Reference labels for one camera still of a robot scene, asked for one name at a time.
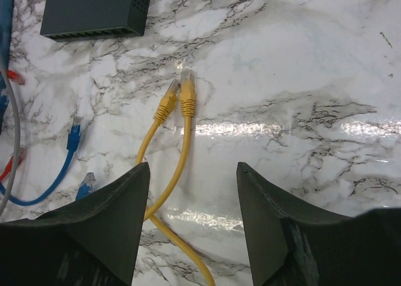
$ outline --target blue object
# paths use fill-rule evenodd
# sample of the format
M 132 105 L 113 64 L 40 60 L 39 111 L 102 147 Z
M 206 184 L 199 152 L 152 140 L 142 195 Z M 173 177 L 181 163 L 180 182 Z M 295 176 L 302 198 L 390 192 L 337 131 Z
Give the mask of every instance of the blue object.
M 73 159 L 74 153 L 78 148 L 78 145 L 81 140 L 81 121 L 82 118 L 75 117 L 73 126 L 71 127 L 70 133 L 68 134 L 68 140 L 67 140 L 67 157 L 64 161 L 63 167 L 61 168 L 60 173 L 57 175 L 55 181 L 51 184 L 51 186 L 38 198 L 31 200 L 31 201 L 23 201 L 18 199 L 17 197 L 14 197 L 13 195 L 10 195 L 10 201 L 12 203 L 15 203 L 19 206 L 32 206 L 34 204 L 40 203 L 44 201 L 61 183 L 63 178 L 65 177 L 65 174 L 67 173 L 68 167 L 71 164 L 71 161 Z M 4 195 L 6 192 L 6 188 L 3 186 L 2 183 L 0 183 L 0 193 Z
M 76 194 L 75 200 L 79 200 L 84 198 L 86 195 L 89 195 L 93 191 L 93 184 L 96 182 L 95 175 L 93 172 L 89 172 L 86 174 L 83 179 L 80 188 Z
M 8 59 L 11 42 L 11 25 L 13 23 L 14 0 L 0 0 L 0 53 L 4 65 L 8 68 Z M 3 116 L 8 106 L 8 96 L 4 93 L 6 83 L 0 78 L 0 133 L 3 125 Z

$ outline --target marble surface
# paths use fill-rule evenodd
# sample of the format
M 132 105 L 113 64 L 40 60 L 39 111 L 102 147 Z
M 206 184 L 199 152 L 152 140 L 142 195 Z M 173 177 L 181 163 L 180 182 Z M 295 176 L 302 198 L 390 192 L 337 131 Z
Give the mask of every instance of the marble surface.
M 344 215 L 401 204 L 401 0 L 151 0 L 143 38 L 65 44 L 39 35 L 44 1 L 15 2 L 10 67 L 27 80 L 18 94 L 29 151 L 14 194 L 36 197 L 55 178 L 74 115 L 85 118 L 84 138 L 57 192 L 28 208 L 8 204 L 3 220 L 69 203 L 88 171 L 103 186 L 129 170 L 182 68 L 197 73 L 195 136 L 158 215 L 217 285 L 252 285 L 238 161 Z M 150 200 L 174 170 L 182 125 L 177 112 L 149 147 Z M 2 156 L 13 134 L 10 108 Z M 133 285 L 204 279 L 146 222 Z

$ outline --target black box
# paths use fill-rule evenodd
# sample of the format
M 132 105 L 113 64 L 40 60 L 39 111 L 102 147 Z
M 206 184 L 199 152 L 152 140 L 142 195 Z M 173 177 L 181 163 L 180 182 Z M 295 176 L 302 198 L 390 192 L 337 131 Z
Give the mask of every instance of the black box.
M 142 36 L 150 0 L 46 0 L 40 34 L 56 41 Z

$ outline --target gray cable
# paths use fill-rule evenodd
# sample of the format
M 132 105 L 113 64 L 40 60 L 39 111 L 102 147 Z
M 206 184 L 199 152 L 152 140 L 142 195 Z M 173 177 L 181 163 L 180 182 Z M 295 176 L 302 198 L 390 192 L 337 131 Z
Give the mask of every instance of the gray cable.
M 11 86 L 10 80 L 7 76 L 7 70 L 4 66 L 4 60 L 2 56 L 0 56 L 0 72 L 4 78 L 4 82 L 6 83 L 6 88 L 8 95 L 10 97 L 11 106 L 13 108 L 14 115 L 14 127 L 15 127 L 15 136 L 14 136 L 14 154 L 13 154 L 13 165 L 11 166 L 10 177 L 8 179 L 6 192 L 4 193 L 3 200 L 0 204 L 0 216 L 2 215 L 4 209 L 6 208 L 8 199 L 11 195 L 11 190 L 13 189 L 15 174 L 18 168 L 18 160 L 19 160 L 19 147 L 21 145 L 21 125 L 19 122 L 19 114 L 18 114 L 18 105 L 17 100 L 15 99 L 15 94 L 13 88 Z

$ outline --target ribbed strain relief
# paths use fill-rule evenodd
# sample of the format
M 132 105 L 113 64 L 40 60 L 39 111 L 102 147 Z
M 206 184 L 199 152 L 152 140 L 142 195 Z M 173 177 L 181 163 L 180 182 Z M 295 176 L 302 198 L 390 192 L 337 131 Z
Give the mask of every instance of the ribbed strain relief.
M 195 117 L 195 100 L 181 101 L 181 114 L 183 117 Z
M 160 121 L 160 124 L 164 124 L 164 122 L 168 119 L 169 112 L 167 108 L 164 106 L 159 105 L 156 110 L 156 114 L 154 115 L 153 119 Z

